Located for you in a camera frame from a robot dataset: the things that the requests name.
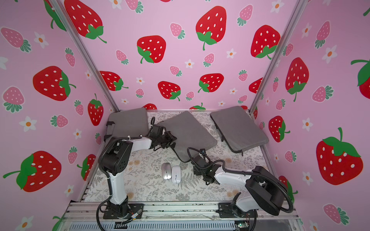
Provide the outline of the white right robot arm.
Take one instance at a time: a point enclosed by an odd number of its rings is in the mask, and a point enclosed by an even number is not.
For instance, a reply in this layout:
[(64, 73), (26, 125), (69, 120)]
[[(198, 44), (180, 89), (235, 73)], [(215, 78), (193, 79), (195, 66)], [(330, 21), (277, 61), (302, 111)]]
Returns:
[(206, 185), (226, 184), (237, 186), (237, 193), (226, 209), (219, 209), (232, 217), (245, 217), (249, 212), (263, 210), (277, 216), (281, 211), (292, 213), (293, 201), (287, 187), (262, 166), (242, 171), (226, 168), (224, 160), (211, 161), (205, 149), (187, 148), (187, 153), (196, 175), (201, 175)]

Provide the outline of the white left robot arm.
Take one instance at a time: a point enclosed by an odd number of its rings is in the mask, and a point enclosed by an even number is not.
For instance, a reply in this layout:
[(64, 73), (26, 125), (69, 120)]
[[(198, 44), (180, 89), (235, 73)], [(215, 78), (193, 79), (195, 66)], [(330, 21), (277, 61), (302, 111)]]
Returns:
[(143, 131), (119, 129), (118, 122), (114, 121), (107, 123), (107, 126), (113, 127), (113, 131), (105, 136), (107, 144), (99, 157), (98, 167), (108, 180), (109, 198), (105, 201), (107, 210), (120, 218), (130, 214), (123, 172), (129, 164), (131, 154), (140, 150), (169, 148), (177, 140), (165, 127), (155, 125), (154, 122), (153, 117), (150, 128)]

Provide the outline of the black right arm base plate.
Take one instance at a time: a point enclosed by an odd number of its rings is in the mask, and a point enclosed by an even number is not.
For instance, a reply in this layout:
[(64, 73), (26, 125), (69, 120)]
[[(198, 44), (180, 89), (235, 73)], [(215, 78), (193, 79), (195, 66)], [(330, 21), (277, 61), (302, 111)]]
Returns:
[(256, 210), (249, 210), (247, 212), (242, 211), (236, 205), (232, 203), (219, 203), (216, 213), (221, 218), (257, 218), (258, 214)]

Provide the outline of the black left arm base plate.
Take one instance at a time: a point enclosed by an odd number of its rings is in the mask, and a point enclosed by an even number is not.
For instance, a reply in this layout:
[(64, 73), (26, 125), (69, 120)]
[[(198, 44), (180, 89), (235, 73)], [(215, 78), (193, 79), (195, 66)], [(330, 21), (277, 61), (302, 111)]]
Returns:
[(103, 219), (129, 219), (134, 215), (135, 219), (141, 219), (144, 211), (144, 204), (141, 203), (129, 203), (124, 205), (119, 212), (115, 211), (111, 207), (107, 207), (104, 212)]

